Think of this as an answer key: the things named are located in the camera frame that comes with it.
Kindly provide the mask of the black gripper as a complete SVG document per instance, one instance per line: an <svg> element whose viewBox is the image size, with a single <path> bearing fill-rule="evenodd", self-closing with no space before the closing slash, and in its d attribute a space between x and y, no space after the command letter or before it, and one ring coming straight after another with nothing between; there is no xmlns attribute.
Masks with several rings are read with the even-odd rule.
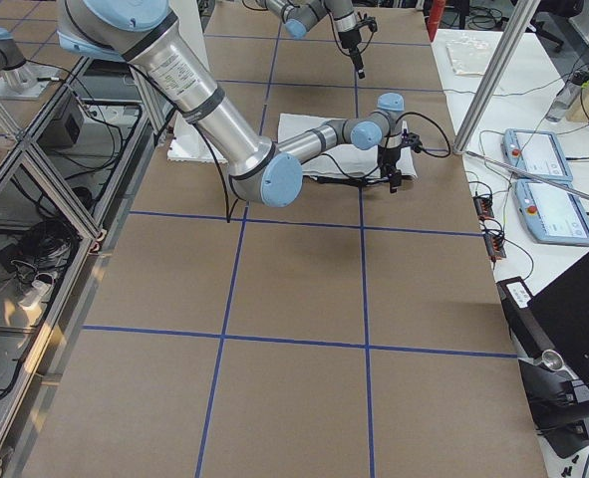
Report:
<svg viewBox="0 0 589 478"><path fill-rule="evenodd" d="M349 55L358 78L364 79L366 74L360 50L360 44L362 42L360 29L361 27L358 24L350 29L341 27L338 31L338 37L340 46Z"/></svg>
<svg viewBox="0 0 589 478"><path fill-rule="evenodd" d="M378 145L378 168L382 180L389 183L391 193L397 193L402 185L402 173L398 167L403 137L400 133L384 137Z"/></svg>

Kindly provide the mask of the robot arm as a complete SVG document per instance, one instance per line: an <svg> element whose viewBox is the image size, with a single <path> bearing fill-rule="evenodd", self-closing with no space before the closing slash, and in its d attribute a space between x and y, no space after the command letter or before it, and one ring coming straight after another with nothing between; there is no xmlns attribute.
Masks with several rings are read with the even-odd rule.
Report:
<svg viewBox="0 0 589 478"><path fill-rule="evenodd" d="M352 1L313 0L295 4L293 1L285 0L258 0L256 4L260 9L276 15L290 36L295 39L304 38L313 27L328 17L335 43L340 51L350 58L358 78L366 77L362 56L369 43L361 47L361 30L368 29L370 38L373 38L378 31L378 24L375 17L357 13Z"/></svg>
<svg viewBox="0 0 589 478"><path fill-rule="evenodd" d="M250 126L193 53L168 2L60 1L57 6L61 47L140 68L223 155L239 198L270 207L290 204L302 187L303 163L344 143L361 150L375 147L382 176L392 189L399 186L397 163L407 147L401 95L380 96L365 118L328 120L276 143Z"/></svg>

